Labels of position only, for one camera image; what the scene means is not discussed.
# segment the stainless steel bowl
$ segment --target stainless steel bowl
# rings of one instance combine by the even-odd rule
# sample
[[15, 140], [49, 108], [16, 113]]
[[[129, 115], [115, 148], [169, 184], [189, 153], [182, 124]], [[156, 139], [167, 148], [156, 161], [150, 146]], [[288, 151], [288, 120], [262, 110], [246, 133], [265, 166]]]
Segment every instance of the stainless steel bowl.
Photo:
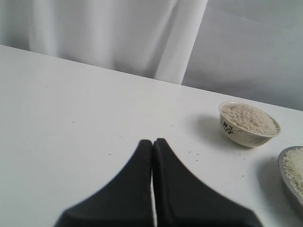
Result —
[[290, 204], [296, 211], [296, 213], [303, 219], [303, 199], [300, 197], [300, 195], [295, 191], [293, 186], [290, 184], [290, 181], [286, 176], [284, 166], [283, 166], [283, 158], [284, 158], [285, 154], [289, 150], [293, 150], [296, 148], [303, 148], [303, 146], [295, 146], [295, 147], [289, 147], [289, 148], [284, 149], [279, 155], [278, 164], [279, 164], [280, 174], [282, 177], [283, 191], [284, 191], [287, 199], [289, 200]]

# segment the white table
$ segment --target white table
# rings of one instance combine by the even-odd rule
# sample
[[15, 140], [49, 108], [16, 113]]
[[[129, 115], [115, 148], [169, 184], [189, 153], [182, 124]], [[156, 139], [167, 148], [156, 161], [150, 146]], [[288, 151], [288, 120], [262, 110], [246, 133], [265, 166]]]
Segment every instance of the white table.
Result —
[[[259, 107], [282, 134], [255, 149], [220, 132], [218, 106]], [[0, 46], [0, 226], [52, 226], [99, 190], [140, 139], [166, 138], [204, 183], [265, 227], [303, 222], [286, 200], [278, 154], [303, 144], [303, 112]]]

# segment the floral pattern bowl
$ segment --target floral pattern bowl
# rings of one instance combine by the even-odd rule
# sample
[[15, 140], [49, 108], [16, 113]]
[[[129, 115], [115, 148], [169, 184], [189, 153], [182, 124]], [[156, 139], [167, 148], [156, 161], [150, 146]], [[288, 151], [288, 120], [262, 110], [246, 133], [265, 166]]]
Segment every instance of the floral pattern bowl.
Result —
[[254, 147], [258, 147], [263, 145], [264, 143], [268, 142], [271, 138], [276, 137], [280, 134], [281, 132], [281, 127], [278, 124], [278, 122], [273, 119], [271, 116], [269, 116], [274, 124], [276, 125], [278, 132], [275, 135], [261, 135], [261, 134], [256, 134], [250, 131], [247, 131], [244, 128], [241, 128], [239, 126], [237, 126], [236, 124], [232, 123], [231, 121], [229, 121], [223, 114], [222, 114], [222, 107], [224, 105], [230, 105], [230, 104], [234, 104], [234, 105], [244, 105], [243, 103], [237, 103], [237, 102], [224, 102], [221, 103], [219, 106], [219, 111], [220, 111], [220, 126], [221, 129], [223, 131], [223, 133], [233, 142], [245, 146], [245, 147], [249, 147], [249, 148], [254, 148]]

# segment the white fabric backdrop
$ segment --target white fabric backdrop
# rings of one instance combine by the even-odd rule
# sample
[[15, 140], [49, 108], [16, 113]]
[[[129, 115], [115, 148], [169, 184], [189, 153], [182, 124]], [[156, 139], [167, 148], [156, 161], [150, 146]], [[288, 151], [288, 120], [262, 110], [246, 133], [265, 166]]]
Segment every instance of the white fabric backdrop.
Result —
[[0, 2], [3, 44], [181, 84], [207, 0]]
[[0, 44], [303, 110], [303, 2], [206, 2], [0, 0]]

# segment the rice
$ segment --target rice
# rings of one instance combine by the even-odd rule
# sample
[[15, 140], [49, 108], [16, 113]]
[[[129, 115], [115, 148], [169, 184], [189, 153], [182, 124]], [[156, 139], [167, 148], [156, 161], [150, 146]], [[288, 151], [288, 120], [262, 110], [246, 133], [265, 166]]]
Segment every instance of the rice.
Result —
[[283, 167], [290, 184], [303, 199], [303, 148], [289, 150], [283, 158]]
[[261, 135], [275, 135], [278, 129], [273, 120], [263, 111], [249, 105], [224, 105], [221, 112], [235, 125]]

